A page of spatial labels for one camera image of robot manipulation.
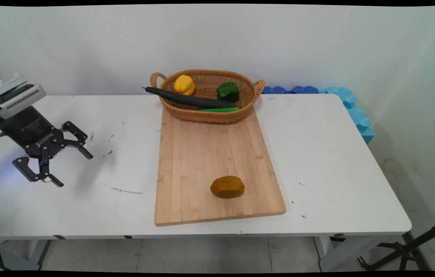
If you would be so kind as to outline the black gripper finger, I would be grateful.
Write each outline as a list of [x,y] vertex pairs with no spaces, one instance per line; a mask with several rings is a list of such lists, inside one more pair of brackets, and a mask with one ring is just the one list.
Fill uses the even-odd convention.
[[[75,140],[69,140],[65,138],[64,133],[70,133],[75,137]],[[71,147],[77,149],[88,160],[93,159],[93,155],[84,147],[87,140],[87,134],[85,134],[80,128],[75,126],[71,121],[67,121],[62,124],[61,128],[55,128],[53,130],[53,148],[63,150],[65,147]]]
[[39,156],[36,157],[36,159],[38,159],[38,173],[34,173],[29,167],[29,157],[17,158],[13,160],[13,165],[19,172],[22,173],[22,175],[24,175],[27,180],[31,182],[36,182],[39,180],[43,182],[51,181],[57,187],[63,187],[63,182],[61,182],[55,175],[50,173],[50,148],[41,148],[39,153]]

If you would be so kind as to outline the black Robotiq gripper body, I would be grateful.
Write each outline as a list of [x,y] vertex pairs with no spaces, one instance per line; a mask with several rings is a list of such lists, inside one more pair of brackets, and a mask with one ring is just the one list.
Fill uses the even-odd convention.
[[53,158],[65,148],[62,143],[53,141],[63,139],[61,131],[33,106],[8,119],[0,117],[0,131],[19,145],[31,158],[41,159],[44,151],[49,158]]

